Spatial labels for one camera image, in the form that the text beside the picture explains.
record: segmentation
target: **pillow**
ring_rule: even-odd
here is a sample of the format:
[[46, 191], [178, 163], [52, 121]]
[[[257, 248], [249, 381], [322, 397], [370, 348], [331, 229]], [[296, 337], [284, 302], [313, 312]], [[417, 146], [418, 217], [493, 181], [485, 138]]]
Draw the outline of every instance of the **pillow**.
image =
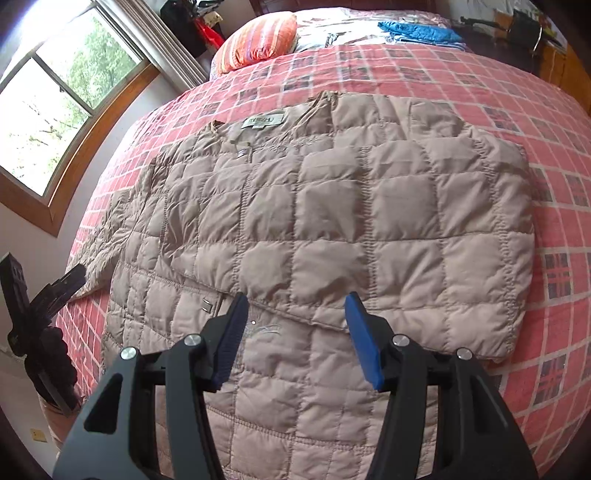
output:
[[223, 43], [213, 58], [217, 75], [291, 53], [297, 20], [291, 12], [276, 12], [250, 20]]

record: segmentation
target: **wooden headboard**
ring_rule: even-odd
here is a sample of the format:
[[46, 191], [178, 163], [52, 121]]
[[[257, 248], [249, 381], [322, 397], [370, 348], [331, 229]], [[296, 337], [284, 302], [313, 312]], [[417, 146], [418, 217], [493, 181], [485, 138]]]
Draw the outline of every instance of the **wooden headboard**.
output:
[[437, 13], [436, 0], [251, 0], [257, 15], [270, 12], [308, 10], [321, 7], [348, 7], [355, 10], [422, 10]]

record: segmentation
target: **red checkered blanket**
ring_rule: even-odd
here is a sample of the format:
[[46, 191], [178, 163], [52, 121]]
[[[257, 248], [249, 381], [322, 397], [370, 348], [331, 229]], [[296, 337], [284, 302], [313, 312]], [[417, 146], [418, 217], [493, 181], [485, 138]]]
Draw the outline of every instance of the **red checkered blanket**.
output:
[[[212, 120], [236, 121], [305, 102], [322, 90], [412, 96], [449, 105], [521, 144], [531, 164], [536, 253], [527, 314], [513, 357], [491, 365], [541, 472], [591, 407], [591, 119], [552, 85], [469, 53], [429, 46], [339, 46], [263, 62], [205, 83], [136, 124], [102, 174], [72, 253], [166, 145]], [[70, 303], [57, 319], [88, 394], [96, 384], [109, 293]]]

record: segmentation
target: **window frame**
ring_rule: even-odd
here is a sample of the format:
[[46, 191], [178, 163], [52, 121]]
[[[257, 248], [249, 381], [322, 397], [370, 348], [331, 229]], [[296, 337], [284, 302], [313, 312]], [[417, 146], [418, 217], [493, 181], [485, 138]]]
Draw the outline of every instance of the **window frame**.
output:
[[92, 1], [72, 20], [95, 10], [127, 44], [140, 62], [105, 96], [95, 108], [84, 102], [66, 82], [37, 54], [49, 39], [38, 43], [23, 56], [0, 82], [0, 93], [29, 61], [35, 61], [73, 102], [89, 114], [53, 171], [43, 195], [31, 190], [0, 166], [0, 202], [17, 215], [57, 237], [74, 192], [101, 143], [117, 120], [137, 96], [154, 80], [159, 71], [129, 38], [127, 33], [99, 5]]

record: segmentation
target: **window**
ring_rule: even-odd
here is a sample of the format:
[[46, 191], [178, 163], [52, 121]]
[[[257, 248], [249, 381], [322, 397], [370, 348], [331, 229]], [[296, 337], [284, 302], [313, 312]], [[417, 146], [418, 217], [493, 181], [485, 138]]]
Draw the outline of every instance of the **window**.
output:
[[146, 63], [100, 5], [38, 1], [0, 79], [0, 173], [49, 205], [82, 139]]

